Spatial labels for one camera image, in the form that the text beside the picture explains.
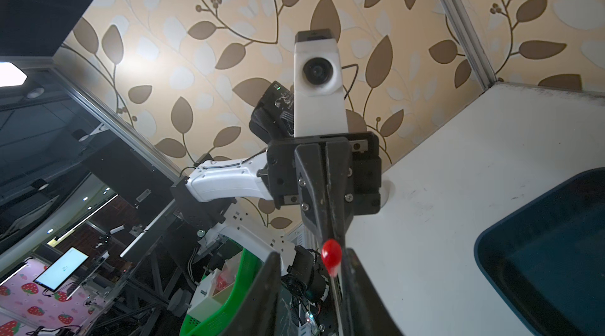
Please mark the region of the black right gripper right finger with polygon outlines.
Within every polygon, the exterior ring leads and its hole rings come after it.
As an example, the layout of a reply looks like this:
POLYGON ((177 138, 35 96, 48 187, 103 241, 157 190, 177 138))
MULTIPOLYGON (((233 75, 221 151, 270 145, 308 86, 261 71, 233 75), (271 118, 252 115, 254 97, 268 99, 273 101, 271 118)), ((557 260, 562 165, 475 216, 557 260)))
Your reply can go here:
POLYGON ((403 335, 353 249, 343 253, 341 276, 345 335, 403 335))

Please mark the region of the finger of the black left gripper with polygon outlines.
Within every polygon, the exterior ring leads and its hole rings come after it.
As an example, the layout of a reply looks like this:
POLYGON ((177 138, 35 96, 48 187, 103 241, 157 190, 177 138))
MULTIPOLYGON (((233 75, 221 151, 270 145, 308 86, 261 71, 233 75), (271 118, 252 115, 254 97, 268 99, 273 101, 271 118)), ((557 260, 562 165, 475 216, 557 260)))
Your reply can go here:
POLYGON ((325 164, 318 144, 295 149, 296 179, 304 225, 318 241, 330 238, 325 164))
POLYGON ((345 241, 345 194, 351 164, 351 145, 345 137, 337 137, 326 143, 327 194, 331 238, 345 241))

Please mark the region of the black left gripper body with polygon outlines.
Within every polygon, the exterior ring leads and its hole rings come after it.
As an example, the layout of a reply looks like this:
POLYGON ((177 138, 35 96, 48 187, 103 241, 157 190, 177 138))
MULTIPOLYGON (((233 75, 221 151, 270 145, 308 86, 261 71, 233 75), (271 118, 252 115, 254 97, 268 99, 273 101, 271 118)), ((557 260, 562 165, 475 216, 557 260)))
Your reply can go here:
POLYGON ((329 194, 355 216, 381 209, 379 139, 371 132, 297 137, 271 141, 266 151, 266 186, 276 208, 316 201, 329 194))

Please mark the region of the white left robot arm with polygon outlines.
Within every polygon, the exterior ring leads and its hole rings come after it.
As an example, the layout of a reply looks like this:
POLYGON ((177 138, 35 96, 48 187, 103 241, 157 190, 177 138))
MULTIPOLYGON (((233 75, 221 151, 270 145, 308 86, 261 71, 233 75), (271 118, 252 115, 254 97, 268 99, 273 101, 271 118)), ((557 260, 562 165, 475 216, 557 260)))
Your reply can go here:
POLYGON ((207 159, 171 191, 193 212, 186 219, 210 230, 225 219, 228 200, 256 197, 277 208, 298 205, 305 226, 320 242, 345 244, 354 216, 381 209, 381 158, 375 134, 294 137, 294 95, 272 83, 253 110, 251 130, 268 141, 247 159, 207 159))

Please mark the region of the red screw protection sleeve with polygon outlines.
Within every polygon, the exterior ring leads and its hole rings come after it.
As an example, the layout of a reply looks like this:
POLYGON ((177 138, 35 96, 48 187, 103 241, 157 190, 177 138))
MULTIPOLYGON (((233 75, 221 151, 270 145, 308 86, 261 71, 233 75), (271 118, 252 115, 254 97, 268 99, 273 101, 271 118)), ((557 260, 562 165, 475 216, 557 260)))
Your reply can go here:
POLYGON ((321 247, 321 260, 330 277, 336 277, 342 264, 343 252, 340 243, 334 239, 327 240, 321 247))

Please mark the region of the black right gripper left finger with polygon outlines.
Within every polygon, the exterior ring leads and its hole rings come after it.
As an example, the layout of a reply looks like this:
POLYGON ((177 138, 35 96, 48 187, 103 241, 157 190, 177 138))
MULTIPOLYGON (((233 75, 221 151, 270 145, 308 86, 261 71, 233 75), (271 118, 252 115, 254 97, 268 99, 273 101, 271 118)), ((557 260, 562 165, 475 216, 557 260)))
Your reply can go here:
POLYGON ((274 335, 281 288, 280 255, 271 252, 222 335, 274 335))

